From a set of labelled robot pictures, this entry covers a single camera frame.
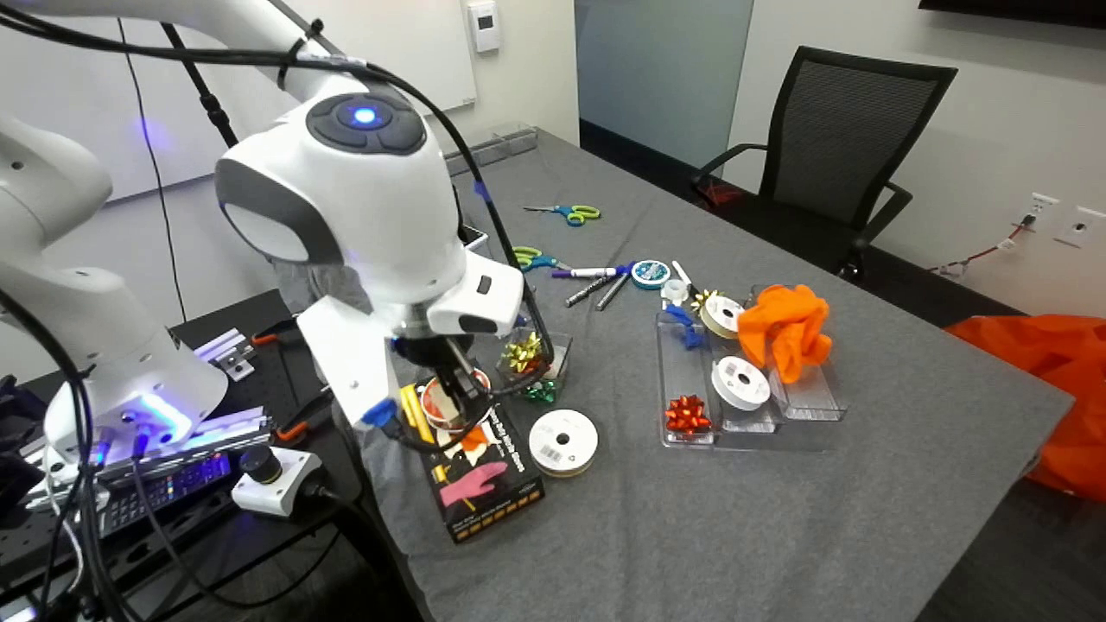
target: gray table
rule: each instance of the gray table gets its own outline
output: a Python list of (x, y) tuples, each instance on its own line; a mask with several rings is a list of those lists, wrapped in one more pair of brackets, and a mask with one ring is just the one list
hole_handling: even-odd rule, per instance
[[(814, 286), (851, 416), (821, 453), (661, 448), (655, 299), (626, 286), (607, 310), (563, 307), (578, 284), (534, 277), (548, 330), (572, 334), (560, 405), (602, 432), (585, 477), (548, 482), (539, 510), (452, 546), (419, 457), (364, 444), (431, 618), (911, 618), (1067, 405), (557, 137), (492, 165), (488, 182), (516, 243), (578, 265), (661, 257), (724, 293)], [(591, 200), (605, 223), (570, 231), (523, 216), (527, 200)]]

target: wall outlet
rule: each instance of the wall outlet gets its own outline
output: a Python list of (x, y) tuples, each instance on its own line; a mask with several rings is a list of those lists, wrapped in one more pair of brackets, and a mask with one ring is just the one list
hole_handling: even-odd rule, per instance
[(1071, 247), (1071, 250), (1080, 250), (1090, 243), (1090, 237), (1096, 228), (1103, 228), (1106, 216), (1103, 211), (1091, 211), (1091, 208), (1075, 208), (1065, 216), (1065, 223), (1053, 228), (1056, 243), (1062, 247)]
[(1033, 219), (1033, 226), (1040, 228), (1040, 223), (1045, 223), (1050, 211), (1056, 211), (1056, 208), (1062, 208), (1056, 196), (1050, 196), (1050, 193), (1030, 193), (1030, 203), (1020, 211), (1020, 223), (1023, 223), (1023, 219)]

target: chair backrest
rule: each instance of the chair backrest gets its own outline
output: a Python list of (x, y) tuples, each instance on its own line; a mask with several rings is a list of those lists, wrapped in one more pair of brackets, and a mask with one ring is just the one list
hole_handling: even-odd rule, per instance
[(957, 70), (797, 48), (770, 113), (760, 196), (863, 228)]

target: orange cloth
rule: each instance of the orange cloth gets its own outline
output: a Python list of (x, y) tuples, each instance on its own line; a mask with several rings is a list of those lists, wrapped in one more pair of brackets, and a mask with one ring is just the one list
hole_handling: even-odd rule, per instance
[(758, 306), (738, 315), (737, 344), (760, 369), (774, 368), (785, 383), (797, 383), (807, 368), (830, 359), (833, 339), (821, 334), (830, 306), (804, 284), (767, 286)]
[(1050, 432), (1033, 482), (1106, 501), (1106, 321), (1103, 317), (969, 317), (957, 339), (1075, 394)]

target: black office chair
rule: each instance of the black office chair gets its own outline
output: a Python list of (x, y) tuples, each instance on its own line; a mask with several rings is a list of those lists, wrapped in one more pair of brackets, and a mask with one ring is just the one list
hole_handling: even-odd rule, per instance
[[(924, 134), (957, 70), (797, 48), (779, 93), (767, 146), (731, 146), (706, 164), (690, 192), (722, 219), (767, 243), (863, 277), (863, 250), (911, 200), (893, 174)], [(731, 193), (715, 169), (738, 152), (767, 150), (760, 193)]]

